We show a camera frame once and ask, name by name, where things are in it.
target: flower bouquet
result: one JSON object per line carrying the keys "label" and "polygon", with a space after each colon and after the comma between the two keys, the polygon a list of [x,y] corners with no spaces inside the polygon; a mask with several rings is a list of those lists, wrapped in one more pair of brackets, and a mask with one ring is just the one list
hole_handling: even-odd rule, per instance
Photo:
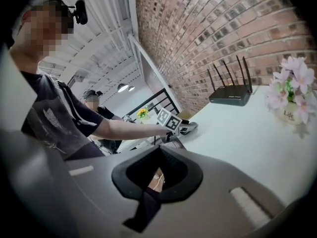
{"label": "flower bouquet", "polygon": [[150,117],[148,116],[148,113],[149,113],[149,110],[147,108],[145,109],[140,109],[137,113],[137,117],[138,119],[141,119],[141,120],[147,120],[149,119]]}
{"label": "flower bouquet", "polygon": [[283,59],[280,73],[273,73],[273,80],[266,93],[266,105],[276,115],[294,125],[307,123],[309,113],[315,112],[311,104],[314,70],[307,68],[304,58]]}

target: white ceiling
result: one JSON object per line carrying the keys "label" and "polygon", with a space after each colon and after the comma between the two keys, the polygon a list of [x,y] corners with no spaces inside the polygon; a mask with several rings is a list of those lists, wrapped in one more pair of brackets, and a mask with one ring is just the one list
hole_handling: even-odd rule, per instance
{"label": "white ceiling", "polygon": [[[41,1],[31,0],[29,6]],[[63,1],[74,6],[77,0]],[[39,69],[68,83],[80,100],[87,89],[102,91],[104,103],[117,94],[119,83],[128,84],[141,76],[127,37],[133,32],[129,4],[128,0],[85,0],[85,3],[88,23],[75,24],[74,34],[66,45],[40,62]]]}

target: man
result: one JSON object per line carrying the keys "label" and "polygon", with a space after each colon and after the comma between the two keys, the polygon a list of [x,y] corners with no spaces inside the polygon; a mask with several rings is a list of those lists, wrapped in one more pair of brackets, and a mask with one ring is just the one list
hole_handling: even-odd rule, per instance
{"label": "man", "polygon": [[64,160],[103,156],[87,136],[129,140],[168,133],[164,127],[108,120],[76,99],[69,87],[38,70],[38,63],[73,32],[73,16],[62,0],[48,0],[22,17],[10,54],[37,98],[22,131],[57,149]]}
{"label": "man", "polygon": [[[85,91],[84,103],[88,108],[95,111],[96,113],[98,113],[99,115],[103,116],[106,119],[123,121],[121,117],[113,114],[105,106],[100,106],[99,97],[100,95],[95,90]],[[119,148],[122,142],[122,140],[107,140],[107,139],[99,139],[98,141],[103,147],[108,149],[110,153],[116,153],[117,149]]]}

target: man in black t-shirt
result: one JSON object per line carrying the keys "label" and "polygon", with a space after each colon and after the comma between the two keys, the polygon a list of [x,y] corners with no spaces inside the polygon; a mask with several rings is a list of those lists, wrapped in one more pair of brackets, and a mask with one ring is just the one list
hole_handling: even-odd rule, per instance
{"label": "man in black t-shirt", "polygon": [[103,156],[87,138],[91,134],[110,140],[166,135],[169,131],[160,125],[105,119],[81,103],[66,84],[38,70],[40,61],[56,50],[73,27],[73,15],[62,0],[44,1],[22,16],[9,53],[37,94],[22,131],[58,150],[64,160]]}
{"label": "man in black t-shirt", "polygon": [[[100,106],[100,102],[99,102],[100,96],[101,96],[101,94],[99,94],[99,92],[96,92],[95,90],[85,91],[84,92],[85,105],[106,119],[123,121],[123,119],[121,117],[116,116],[114,113],[112,113],[105,106]],[[116,153],[122,140],[99,139],[98,142],[103,147],[108,149],[111,153]]]}

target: black router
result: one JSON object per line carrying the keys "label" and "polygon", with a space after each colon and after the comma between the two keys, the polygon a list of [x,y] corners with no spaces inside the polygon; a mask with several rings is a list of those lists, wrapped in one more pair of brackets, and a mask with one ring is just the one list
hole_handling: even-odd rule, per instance
{"label": "black router", "polygon": [[220,77],[220,80],[223,84],[223,86],[220,86],[217,89],[215,89],[213,80],[211,78],[210,71],[207,70],[209,77],[210,77],[210,80],[211,80],[213,90],[214,90],[214,92],[209,96],[209,101],[211,103],[226,104],[226,105],[233,105],[233,106],[244,106],[248,102],[250,95],[252,93],[252,84],[251,84],[251,78],[250,78],[248,65],[247,65],[245,58],[242,57],[244,67],[246,69],[247,76],[248,76],[248,84],[246,84],[243,70],[242,70],[238,56],[237,56],[237,59],[238,59],[239,66],[240,66],[241,73],[242,73],[242,77],[243,77],[243,85],[236,85],[234,83],[232,76],[231,76],[231,73],[230,73],[230,71],[229,71],[229,69],[224,61],[223,61],[223,64],[225,65],[225,67],[229,73],[229,76],[230,76],[231,81],[232,81],[232,85],[225,85],[224,84],[217,67],[213,64],[213,66],[216,69],[216,71]]}

